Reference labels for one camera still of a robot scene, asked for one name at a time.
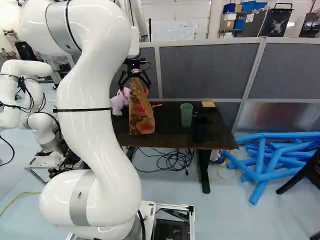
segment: pink stuffed animal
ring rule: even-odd
[[[124,95],[118,90],[116,96],[111,98],[111,107],[112,107],[112,114],[115,116],[122,116],[121,109],[124,106],[129,106],[129,99],[130,99],[130,88],[124,87]]]

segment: gray partition panel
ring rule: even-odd
[[[151,63],[150,69],[146,71],[150,81],[151,81],[151,90],[148,94],[148,98],[150,99],[157,99],[159,97],[159,91],[158,91],[158,79],[157,79],[157,71],[156,71],[156,59],[155,59],[155,49],[153,47],[142,47],[140,48],[140,56],[141,58],[145,58],[146,61]],[[146,69],[149,66],[149,64],[145,64],[141,66],[141,69]],[[122,65],[119,70],[115,73],[111,86],[110,86],[110,98],[114,97],[117,94],[118,86],[117,83],[119,81],[119,78],[121,76],[122,71],[126,71],[127,66]],[[130,88],[130,81],[127,82],[125,87]]]
[[[219,109],[224,124],[232,130],[236,115],[240,106],[238,102],[215,102],[216,107]]]
[[[319,99],[319,44],[267,43],[249,98]]]
[[[241,99],[257,43],[160,47],[164,98]]]

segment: wooden block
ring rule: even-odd
[[[216,105],[213,101],[203,101],[202,106],[204,108],[215,108],[216,107]]]

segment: table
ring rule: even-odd
[[[122,109],[122,116],[112,116],[113,129],[121,146],[130,146],[127,156],[131,160],[135,147],[196,149],[200,169],[202,191],[210,193],[208,166],[211,150],[233,150],[238,144],[231,131],[226,127],[217,107],[203,107],[200,101],[189,102],[193,111],[208,120],[207,135],[201,143],[193,141],[193,128],[182,127],[180,105],[185,102],[166,101],[151,102],[152,105],[163,104],[153,109],[155,131],[152,134],[129,134],[129,109]]]

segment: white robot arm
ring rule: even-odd
[[[35,80],[35,76],[48,76],[52,68],[40,61],[22,61],[8,60],[1,68],[0,72],[0,102],[5,106],[4,111],[0,114],[0,128],[13,129],[21,125],[21,119],[25,118],[28,113],[35,112],[39,109],[43,100],[43,94],[40,85]],[[26,75],[25,84],[31,96],[33,96],[34,105],[31,105],[31,99],[28,93],[22,106],[18,107],[15,100],[16,90],[19,77]]]
[[[38,112],[44,93],[37,79],[52,73],[50,65],[40,61],[8,60],[0,72],[0,102],[4,111],[0,113],[2,129],[35,130],[35,140],[47,152],[58,151],[58,142],[53,133],[53,119],[48,114]],[[25,95],[21,105],[15,101],[16,89],[20,76],[23,75]]]
[[[43,54],[81,53],[59,84],[57,111],[66,143],[91,170],[54,177],[41,193],[40,210],[80,235],[124,239],[135,226],[141,181],[116,139],[109,88],[131,48],[128,17],[108,0],[29,0],[21,28]]]

